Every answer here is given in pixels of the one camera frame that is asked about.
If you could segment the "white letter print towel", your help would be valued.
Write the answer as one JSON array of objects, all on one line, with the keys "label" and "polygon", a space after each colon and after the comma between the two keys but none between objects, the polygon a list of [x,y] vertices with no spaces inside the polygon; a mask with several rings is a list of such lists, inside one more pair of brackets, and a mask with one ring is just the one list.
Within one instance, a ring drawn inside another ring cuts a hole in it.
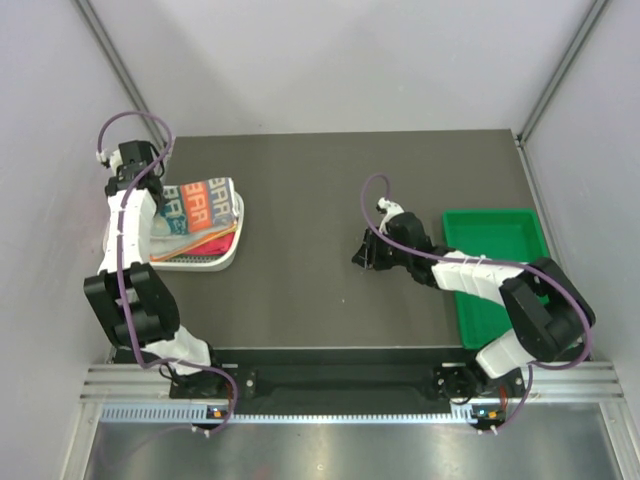
[{"label": "white letter print towel", "polygon": [[203,235],[239,222],[240,207],[230,177],[165,185],[163,193],[166,203],[154,217],[151,241]]}]

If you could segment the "orange white patterned towel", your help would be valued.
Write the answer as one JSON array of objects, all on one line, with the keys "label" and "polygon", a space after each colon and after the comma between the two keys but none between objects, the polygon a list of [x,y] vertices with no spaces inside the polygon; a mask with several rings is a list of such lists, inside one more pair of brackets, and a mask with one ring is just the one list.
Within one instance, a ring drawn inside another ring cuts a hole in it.
[{"label": "orange white patterned towel", "polygon": [[154,238],[151,241],[150,259],[165,262],[179,256],[220,257],[232,250],[240,223],[219,231],[206,231],[203,235],[182,236],[174,239]]}]

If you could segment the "pink microfiber towel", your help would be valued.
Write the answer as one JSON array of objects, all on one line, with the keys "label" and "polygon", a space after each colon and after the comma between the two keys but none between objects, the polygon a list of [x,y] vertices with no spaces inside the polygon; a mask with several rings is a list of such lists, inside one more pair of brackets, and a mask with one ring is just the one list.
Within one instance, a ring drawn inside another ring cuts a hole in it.
[{"label": "pink microfiber towel", "polygon": [[212,239],[184,252],[188,256],[221,256],[226,254],[233,244],[235,233],[231,232],[219,238]]}]

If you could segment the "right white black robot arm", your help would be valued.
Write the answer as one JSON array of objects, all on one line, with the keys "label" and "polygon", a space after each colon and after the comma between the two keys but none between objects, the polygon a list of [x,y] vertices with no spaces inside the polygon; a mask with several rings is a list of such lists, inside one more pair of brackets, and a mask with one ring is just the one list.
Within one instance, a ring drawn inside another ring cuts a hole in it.
[{"label": "right white black robot arm", "polygon": [[387,214],[365,229],[352,261],[366,270],[403,268],[418,284],[491,302],[510,325],[469,362],[466,380],[476,394],[498,389],[511,371],[537,364],[560,369],[587,360],[596,318],[585,298],[548,257],[533,262],[500,261],[432,242],[411,212]]}]

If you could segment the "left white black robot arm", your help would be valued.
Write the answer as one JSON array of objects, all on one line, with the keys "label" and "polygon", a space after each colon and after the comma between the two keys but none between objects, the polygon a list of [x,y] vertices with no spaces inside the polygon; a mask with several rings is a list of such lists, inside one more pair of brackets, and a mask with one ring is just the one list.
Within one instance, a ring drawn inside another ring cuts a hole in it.
[{"label": "left white black robot arm", "polygon": [[194,387],[212,397],[226,387],[227,374],[213,363],[208,343],[181,325],[177,303],[150,262],[153,220],[164,205],[159,157],[150,142],[133,140],[106,159],[106,246],[97,273],[84,280],[84,295],[115,348],[131,351],[144,368],[167,363],[179,376],[192,375]]}]

